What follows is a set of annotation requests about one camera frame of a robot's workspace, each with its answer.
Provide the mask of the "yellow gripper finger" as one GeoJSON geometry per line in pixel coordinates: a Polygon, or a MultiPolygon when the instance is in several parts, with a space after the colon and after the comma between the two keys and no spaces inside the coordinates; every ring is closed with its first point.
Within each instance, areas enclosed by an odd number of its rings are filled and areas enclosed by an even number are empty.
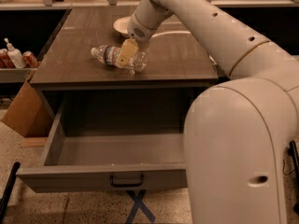
{"type": "Polygon", "coordinates": [[[135,56],[138,51],[138,45],[136,41],[132,38],[126,39],[120,49],[120,53],[116,60],[116,65],[119,68],[124,68],[130,62],[130,60],[135,56]]]}

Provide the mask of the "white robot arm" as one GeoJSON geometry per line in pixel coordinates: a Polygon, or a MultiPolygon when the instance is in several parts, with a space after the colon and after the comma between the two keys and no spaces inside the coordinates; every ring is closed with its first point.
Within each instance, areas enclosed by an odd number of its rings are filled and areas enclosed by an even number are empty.
{"type": "Polygon", "coordinates": [[[283,154],[299,133],[299,61],[206,0],[141,0],[128,34],[146,43],[176,15],[230,78],[184,124],[193,224],[287,224],[283,154]]]}

